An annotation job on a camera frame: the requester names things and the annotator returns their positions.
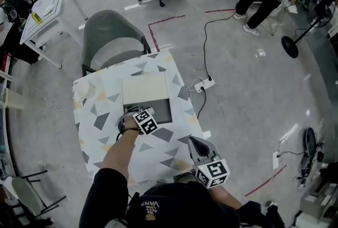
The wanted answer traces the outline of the grey-green shell chair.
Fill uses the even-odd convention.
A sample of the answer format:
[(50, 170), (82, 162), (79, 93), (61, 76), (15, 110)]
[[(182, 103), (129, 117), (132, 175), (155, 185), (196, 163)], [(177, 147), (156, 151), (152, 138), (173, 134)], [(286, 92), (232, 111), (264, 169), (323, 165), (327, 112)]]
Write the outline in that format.
[(150, 54), (151, 48), (144, 34), (116, 11), (104, 10), (88, 18), (83, 35), (83, 50), (81, 56), (82, 75), (85, 77), (88, 73), (96, 72), (96, 70), (91, 67), (91, 61), (101, 48), (116, 39), (126, 38), (137, 40), (143, 49), (124, 51), (114, 55), (103, 63), (100, 67), (101, 69)]

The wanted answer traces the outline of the pale green metal-frame chair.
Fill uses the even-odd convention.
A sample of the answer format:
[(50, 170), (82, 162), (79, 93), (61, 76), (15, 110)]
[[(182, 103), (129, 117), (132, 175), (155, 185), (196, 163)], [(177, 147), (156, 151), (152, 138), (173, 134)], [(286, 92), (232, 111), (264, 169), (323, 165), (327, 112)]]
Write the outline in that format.
[(59, 207), (59, 203), (65, 200), (67, 197), (63, 196), (50, 205), (46, 205), (44, 200), (40, 197), (38, 192), (33, 187), (33, 183), (40, 183), (40, 179), (31, 179), (47, 173), (48, 170), (43, 170), (34, 174), (26, 176), (16, 176), (12, 178), (11, 186), (17, 195), (17, 199), (23, 204), (34, 217), (42, 216), (43, 214), (54, 210)]

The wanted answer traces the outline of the white framed table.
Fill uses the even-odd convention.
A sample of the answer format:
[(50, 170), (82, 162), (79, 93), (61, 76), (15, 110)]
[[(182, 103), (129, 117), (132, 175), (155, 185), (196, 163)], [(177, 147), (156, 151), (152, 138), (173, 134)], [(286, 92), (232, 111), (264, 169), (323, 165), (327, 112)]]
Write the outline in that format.
[[(68, 33), (80, 46), (83, 46), (82, 38), (63, 18), (64, 1), (65, 0), (37, 0), (33, 4), (31, 12), (37, 13), (37, 15), (42, 19), (42, 23), (36, 24), (31, 19), (31, 14), (29, 14), (20, 39), (20, 44), (27, 45), (30, 49), (38, 53), (42, 58), (46, 59), (59, 69), (62, 68), (62, 64), (56, 63), (47, 57), (47, 55), (42, 50), (40, 50), (39, 47), (43, 46), (43, 44), (51, 40), (60, 32)], [(86, 21), (88, 16), (85, 14), (78, 1), (72, 1), (80, 15)], [(54, 5), (52, 12), (46, 16), (43, 16), (44, 10), (49, 5)]]

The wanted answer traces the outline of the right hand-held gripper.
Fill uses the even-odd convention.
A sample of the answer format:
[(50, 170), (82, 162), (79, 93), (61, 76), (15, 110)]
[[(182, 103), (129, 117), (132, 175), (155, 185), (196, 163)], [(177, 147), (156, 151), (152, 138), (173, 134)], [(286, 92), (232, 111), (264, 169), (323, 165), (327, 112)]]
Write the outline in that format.
[(188, 149), (194, 162), (196, 179), (207, 189), (222, 185), (229, 176), (229, 167), (224, 158), (208, 141), (199, 137), (189, 137)]

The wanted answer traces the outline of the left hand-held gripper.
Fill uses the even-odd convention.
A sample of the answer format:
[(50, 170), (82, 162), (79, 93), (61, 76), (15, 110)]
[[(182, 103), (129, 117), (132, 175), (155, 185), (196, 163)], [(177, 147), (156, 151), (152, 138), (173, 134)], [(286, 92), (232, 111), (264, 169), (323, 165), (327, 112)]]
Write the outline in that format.
[(149, 135), (158, 129), (153, 115), (146, 109), (139, 109), (139, 106), (125, 107), (124, 114), (118, 118), (117, 127), (120, 132), (124, 129), (124, 119), (133, 117), (141, 129), (141, 135)]

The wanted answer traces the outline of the person's left hand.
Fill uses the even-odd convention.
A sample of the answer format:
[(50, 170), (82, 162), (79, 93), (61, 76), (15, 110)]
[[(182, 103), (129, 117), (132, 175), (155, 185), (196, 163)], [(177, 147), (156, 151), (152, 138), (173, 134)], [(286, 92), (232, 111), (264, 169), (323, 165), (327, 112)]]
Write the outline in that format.
[(126, 117), (124, 119), (124, 128), (134, 128), (134, 127), (139, 128), (135, 119), (133, 117)]

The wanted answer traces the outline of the person's left forearm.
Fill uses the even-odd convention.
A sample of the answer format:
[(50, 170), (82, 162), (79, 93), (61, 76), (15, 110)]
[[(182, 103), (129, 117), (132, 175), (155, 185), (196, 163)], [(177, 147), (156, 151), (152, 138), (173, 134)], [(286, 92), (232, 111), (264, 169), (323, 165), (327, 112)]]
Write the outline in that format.
[(106, 153), (101, 168), (116, 170), (128, 180), (128, 166), (138, 136), (139, 133), (136, 131), (127, 131), (123, 133)]

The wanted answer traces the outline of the black floor device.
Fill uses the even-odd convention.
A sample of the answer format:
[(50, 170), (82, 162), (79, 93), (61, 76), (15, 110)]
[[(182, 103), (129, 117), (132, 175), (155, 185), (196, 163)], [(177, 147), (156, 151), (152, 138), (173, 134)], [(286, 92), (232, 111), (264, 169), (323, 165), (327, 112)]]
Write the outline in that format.
[(305, 152), (307, 156), (308, 157), (313, 156), (317, 149), (316, 133), (314, 132), (313, 128), (309, 127), (305, 130), (304, 141), (305, 141)]

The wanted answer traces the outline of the geometric patterned tablecloth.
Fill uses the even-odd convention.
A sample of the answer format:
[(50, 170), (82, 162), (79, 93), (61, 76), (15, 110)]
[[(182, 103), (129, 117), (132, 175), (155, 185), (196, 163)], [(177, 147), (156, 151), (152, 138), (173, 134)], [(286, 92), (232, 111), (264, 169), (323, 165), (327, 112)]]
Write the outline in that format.
[(172, 122), (136, 140), (129, 165), (129, 184), (156, 181), (192, 168), (187, 142), (203, 132), (173, 56), (168, 51), (118, 63), (73, 83), (73, 112), (80, 146), (90, 176), (102, 167), (104, 156), (116, 142), (117, 120), (123, 115), (121, 79), (164, 72)]

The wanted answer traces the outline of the person's black shirt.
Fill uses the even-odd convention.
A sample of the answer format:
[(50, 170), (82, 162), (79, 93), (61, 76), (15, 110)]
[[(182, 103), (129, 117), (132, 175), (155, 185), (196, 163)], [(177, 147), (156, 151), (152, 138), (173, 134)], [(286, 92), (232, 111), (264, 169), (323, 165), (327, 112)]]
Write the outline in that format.
[(154, 186), (130, 201), (126, 178), (103, 168), (95, 175), (79, 228), (107, 228), (113, 220), (129, 228), (285, 228), (277, 207), (263, 214), (260, 204), (250, 201), (235, 209), (215, 201), (198, 182)]

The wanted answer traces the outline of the person's right forearm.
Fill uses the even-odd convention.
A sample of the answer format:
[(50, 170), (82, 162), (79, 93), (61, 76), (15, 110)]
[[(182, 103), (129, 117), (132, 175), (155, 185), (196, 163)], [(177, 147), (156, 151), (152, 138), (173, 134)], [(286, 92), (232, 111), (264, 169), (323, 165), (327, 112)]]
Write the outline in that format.
[(211, 197), (218, 203), (232, 207), (235, 210), (242, 207), (242, 204), (233, 197), (222, 185), (208, 189)]

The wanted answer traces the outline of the white power strip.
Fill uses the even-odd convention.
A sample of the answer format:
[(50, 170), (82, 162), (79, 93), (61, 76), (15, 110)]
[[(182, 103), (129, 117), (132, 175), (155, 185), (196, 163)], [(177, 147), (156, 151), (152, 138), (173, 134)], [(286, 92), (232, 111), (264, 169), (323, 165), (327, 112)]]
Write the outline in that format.
[(201, 82), (194, 85), (194, 89), (197, 93), (205, 91), (206, 89), (212, 87), (215, 85), (215, 81), (212, 78), (207, 78), (205, 80), (202, 80)]

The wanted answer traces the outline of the black fan stand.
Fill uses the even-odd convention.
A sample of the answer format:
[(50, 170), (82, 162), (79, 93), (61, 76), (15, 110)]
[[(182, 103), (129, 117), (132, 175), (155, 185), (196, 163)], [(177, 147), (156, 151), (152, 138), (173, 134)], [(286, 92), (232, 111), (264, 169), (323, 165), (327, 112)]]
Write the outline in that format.
[(289, 36), (283, 36), (281, 38), (281, 44), (284, 48), (284, 51), (293, 59), (297, 58), (299, 55), (299, 50), (297, 44), (306, 36), (310, 34), (315, 29), (325, 27), (331, 20), (331, 17), (328, 16), (318, 16), (315, 18), (312, 23), (309, 24), (307, 28), (298, 28), (295, 30), (295, 39), (290, 38)]

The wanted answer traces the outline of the grey box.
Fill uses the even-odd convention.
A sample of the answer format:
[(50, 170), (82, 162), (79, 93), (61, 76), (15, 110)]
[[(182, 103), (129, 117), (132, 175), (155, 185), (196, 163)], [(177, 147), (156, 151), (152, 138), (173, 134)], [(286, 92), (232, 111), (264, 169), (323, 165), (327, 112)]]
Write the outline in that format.
[(172, 122), (170, 98), (164, 72), (141, 74), (121, 79), (121, 97), (124, 108), (142, 106), (154, 110), (158, 124)]

